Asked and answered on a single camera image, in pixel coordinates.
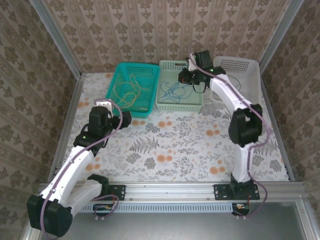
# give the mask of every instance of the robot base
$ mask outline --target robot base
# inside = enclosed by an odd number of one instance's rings
[[[237,182],[231,175],[229,184],[213,185],[215,200],[259,200],[258,186],[252,180]]]

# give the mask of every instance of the metal frame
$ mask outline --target metal frame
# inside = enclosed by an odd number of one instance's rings
[[[62,166],[62,162],[65,158],[65,153],[68,146],[68,140],[69,140],[74,119],[76,116],[76,111],[77,111],[83,86],[84,86],[84,80],[81,78],[77,79],[75,82],[73,93],[72,93],[70,105],[65,116],[63,128],[61,131],[61,136],[53,157],[52,166],[51,166],[50,173],[47,180],[49,183],[52,181],[52,179],[54,179],[56,170],[60,169],[60,167]]]
[[[276,141],[278,143],[279,150],[280,150],[283,162],[284,162],[286,170],[288,172],[290,181],[295,181],[296,179],[295,179],[295,176],[294,176],[294,172],[292,171],[291,164],[290,164],[287,152],[286,152],[286,148],[285,148],[284,142],[282,141],[282,137],[281,137],[281,134],[280,134],[280,131],[279,131],[277,120],[276,120],[274,111],[272,110],[272,106],[271,106],[271,103],[270,103],[270,100],[269,100],[269,97],[268,97],[268,93],[267,93],[267,90],[266,90],[266,87],[265,87],[265,83],[264,83],[264,81],[263,81],[261,76],[260,76],[260,81],[261,81],[262,95],[264,97],[266,109],[268,110],[268,113],[269,113],[269,116],[270,116],[271,124],[272,124],[273,130],[274,130],[274,135],[276,137]]]
[[[41,21],[43,22],[45,28],[51,35],[55,45],[58,47],[60,53],[62,54],[65,62],[68,64],[70,70],[72,71],[76,79],[81,77],[81,67],[78,65],[76,59],[74,58],[71,48],[64,40],[64,35],[58,29],[55,21],[53,20],[50,11],[47,9],[43,0],[30,0],[35,11],[38,13]]]
[[[83,182],[75,185],[77,190]],[[141,204],[218,204],[243,203],[243,201],[217,201],[214,198],[215,184],[223,182],[112,182],[110,184],[126,185],[125,199],[121,203],[135,206]],[[267,203],[296,203],[304,233],[308,240],[319,239],[319,228],[307,201],[307,194],[302,182],[262,182],[268,191]],[[40,193],[48,184],[41,183]],[[264,190],[259,187],[260,200],[265,197]],[[110,201],[92,201],[108,204]],[[24,240],[38,240],[41,231],[27,226]]]
[[[298,10],[300,9],[304,0],[292,0],[288,3],[285,12],[277,25],[268,45],[266,46],[262,57],[259,61],[260,64],[260,74],[262,74],[266,67],[268,66],[272,56],[276,52],[279,44],[281,43],[282,39],[284,38],[289,26],[291,25],[292,21],[294,20]]]
[[[128,203],[121,202],[116,209],[117,213],[232,213],[233,207],[230,202],[207,202],[207,203]],[[79,213],[94,213],[95,204],[88,203]],[[106,210],[97,210],[97,213],[106,213]]]

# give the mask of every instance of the table surface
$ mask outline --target table surface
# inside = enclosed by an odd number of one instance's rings
[[[82,76],[83,91],[78,103],[64,161],[96,98],[104,98],[113,73]],[[231,115],[211,91],[203,95],[199,113],[159,111],[156,105],[146,119],[133,118],[128,128],[109,139],[80,181],[91,174],[112,182],[226,182],[230,181],[235,145],[228,135]],[[262,99],[263,117],[271,130],[268,144],[253,152],[252,173],[259,181],[288,181],[288,175]],[[262,129],[260,140],[266,138]]]

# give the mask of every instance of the teal basket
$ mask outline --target teal basket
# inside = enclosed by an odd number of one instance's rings
[[[133,118],[145,119],[152,112],[159,73],[158,65],[121,62],[116,66],[105,98],[113,100],[122,111],[130,111]],[[114,109],[113,114],[118,116],[119,112]]]

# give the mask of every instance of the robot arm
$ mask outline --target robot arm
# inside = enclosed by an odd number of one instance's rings
[[[214,91],[232,114],[228,133],[231,141],[236,144],[236,147],[230,189],[235,198],[247,196],[247,192],[249,192],[249,189],[254,185],[247,169],[248,150],[250,146],[258,141],[258,137],[262,134],[262,122],[245,104],[251,106],[251,108],[261,116],[262,108],[259,104],[253,105],[238,92],[231,84],[223,68],[220,66],[214,67],[209,51],[191,54],[187,60],[189,61],[189,68],[185,68],[180,72],[179,82],[188,85],[205,83],[205,87]],[[220,79],[208,76],[202,71],[199,71],[198,68],[212,73]]]
[[[128,127],[132,119],[130,112],[123,112],[122,116],[120,129]],[[69,230],[73,218],[88,202],[96,197],[108,195],[108,178],[96,174],[88,177],[84,185],[72,194],[71,191],[86,166],[94,161],[96,154],[100,148],[106,146],[108,140],[83,150],[110,135],[119,123],[119,118],[112,115],[111,103],[102,101],[95,104],[89,114],[89,123],[76,137],[74,147],[62,168],[39,196],[31,195],[27,200],[31,227],[41,230],[41,209],[45,199],[48,198],[43,217],[45,231],[62,237]]]

